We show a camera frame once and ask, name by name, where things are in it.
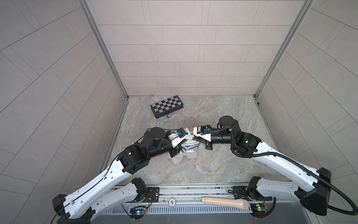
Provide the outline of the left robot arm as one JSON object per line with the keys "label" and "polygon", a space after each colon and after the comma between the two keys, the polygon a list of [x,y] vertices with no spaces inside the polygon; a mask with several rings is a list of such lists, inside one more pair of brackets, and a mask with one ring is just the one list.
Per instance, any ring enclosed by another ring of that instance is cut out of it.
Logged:
{"label": "left robot arm", "polygon": [[169,153],[175,157],[182,150],[182,144],[192,140],[189,129],[165,131],[154,127],[145,132],[139,141],[119,153],[110,166],[75,192],[59,194],[53,199],[53,207],[59,224],[89,224],[101,212],[125,202],[140,202],[147,197],[147,186],[141,178],[134,178],[129,184],[109,192],[118,183],[146,167],[149,161]]}

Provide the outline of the white teddy bear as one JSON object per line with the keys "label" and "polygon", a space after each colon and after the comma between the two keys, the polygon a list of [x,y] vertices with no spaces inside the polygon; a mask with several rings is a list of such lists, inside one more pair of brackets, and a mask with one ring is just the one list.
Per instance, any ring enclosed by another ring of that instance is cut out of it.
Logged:
{"label": "white teddy bear", "polygon": [[190,133],[185,137],[180,137],[177,133],[172,133],[169,135],[169,140],[174,146],[174,149],[179,151],[177,155],[171,158],[171,163],[174,165],[179,165],[185,156],[189,159],[193,158],[200,145],[200,142],[194,140],[194,135]]}

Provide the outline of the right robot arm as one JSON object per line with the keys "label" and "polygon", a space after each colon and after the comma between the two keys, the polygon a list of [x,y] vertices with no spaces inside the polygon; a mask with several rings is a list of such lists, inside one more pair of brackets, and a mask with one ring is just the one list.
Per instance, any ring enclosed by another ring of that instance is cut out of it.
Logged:
{"label": "right robot arm", "polygon": [[332,174],[329,170],[311,168],[278,152],[253,134],[241,131],[238,121],[231,116],[221,117],[218,128],[201,126],[196,128],[194,134],[210,145],[230,144],[235,156],[259,161],[289,179],[287,182],[271,182],[253,177],[249,186],[253,187],[255,194],[298,201],[317,215],[327,214],[332,191]]}

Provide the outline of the blue white striped sweater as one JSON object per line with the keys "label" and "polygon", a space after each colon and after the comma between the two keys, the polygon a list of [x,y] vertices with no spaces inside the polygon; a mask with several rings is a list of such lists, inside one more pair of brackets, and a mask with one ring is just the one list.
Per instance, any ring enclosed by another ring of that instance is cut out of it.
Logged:
{"label": "blue white striped sweater", "polygon": [[181,144],[180,153],[182,155],[188,154],[188,153],[194,153],[194,152],[197,151],[199,145],[200,145],[199,141],[187,140],[187,141],[185,141],[184,143]]}

